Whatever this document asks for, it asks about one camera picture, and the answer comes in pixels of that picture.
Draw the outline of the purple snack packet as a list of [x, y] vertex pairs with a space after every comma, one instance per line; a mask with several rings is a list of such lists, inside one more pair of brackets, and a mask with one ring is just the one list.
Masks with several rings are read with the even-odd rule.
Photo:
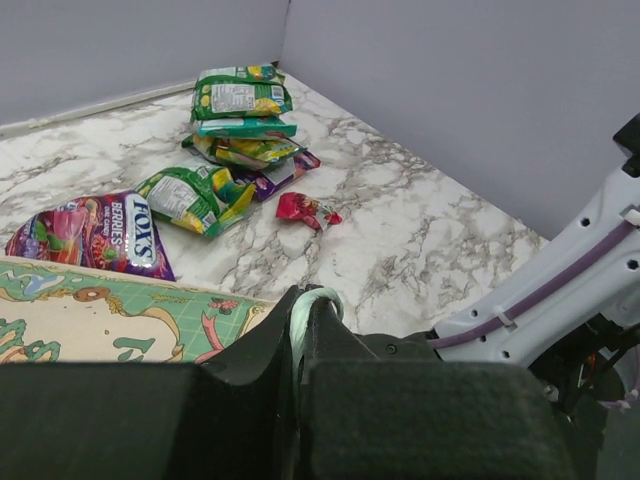
[[309, 151], [289, 157], [260, 171], [234, 168], [231, 173], [237, 183], [255, 187], [253, 199], [264, 202], [307, 172], [321, 166], [321, 160]]

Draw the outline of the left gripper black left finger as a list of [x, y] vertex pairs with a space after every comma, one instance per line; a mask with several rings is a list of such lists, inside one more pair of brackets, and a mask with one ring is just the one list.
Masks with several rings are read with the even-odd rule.
[[289, 317], [195, 363], [21, 363], [1, 369], [5, 479], [289, 479]]

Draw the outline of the small red candy packet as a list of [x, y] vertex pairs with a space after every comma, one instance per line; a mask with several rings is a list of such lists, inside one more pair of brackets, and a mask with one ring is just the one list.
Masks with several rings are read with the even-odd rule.
[[275, 217], [302, 222], [314, 230], [325, 230], [328, 226], [342, 223], [341, 215], [333, 208], [297, 192], [284, 193], [279, 197]]

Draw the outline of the purple berries candy packet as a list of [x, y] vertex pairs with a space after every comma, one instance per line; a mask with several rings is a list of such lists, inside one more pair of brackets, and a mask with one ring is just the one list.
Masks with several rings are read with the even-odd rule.
[[85, 196], [31, 217], [5, 254], [173, 281], [151, 208], [134, 191]]

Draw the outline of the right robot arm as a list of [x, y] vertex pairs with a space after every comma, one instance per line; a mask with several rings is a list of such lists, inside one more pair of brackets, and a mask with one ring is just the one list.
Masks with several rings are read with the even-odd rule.
[[639, 403], [639, 122], [625, 163], [537, 256], [468, 308], [404, 338], [368, 334], [384, 359], [505, 362], [540, 382], [577, 475], [592, 479], [607, 415]]

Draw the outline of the green paper bag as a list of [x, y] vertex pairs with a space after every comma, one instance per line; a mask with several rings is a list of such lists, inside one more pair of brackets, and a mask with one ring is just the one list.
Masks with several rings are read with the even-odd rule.
[[271, 301], [46, 261], [1, 260], [1, 361], [203, 363]]

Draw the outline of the teal snack packet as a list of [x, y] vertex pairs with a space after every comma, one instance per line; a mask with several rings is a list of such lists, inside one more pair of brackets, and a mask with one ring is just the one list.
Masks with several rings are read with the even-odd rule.
[[199, 120], [193, 123], [199, 135], [216, 138], [240, 138], [269, 140], [289, 138], [297, 133], [295, 124], [288, 124], [277, 116], [220, 118]]

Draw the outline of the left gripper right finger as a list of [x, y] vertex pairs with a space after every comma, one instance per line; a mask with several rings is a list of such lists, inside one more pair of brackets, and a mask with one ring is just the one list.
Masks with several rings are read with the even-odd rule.
[[540, 384], [501, 363], [382, 357], [337, 293], [299, 299], [303, 479], [572, 479]]

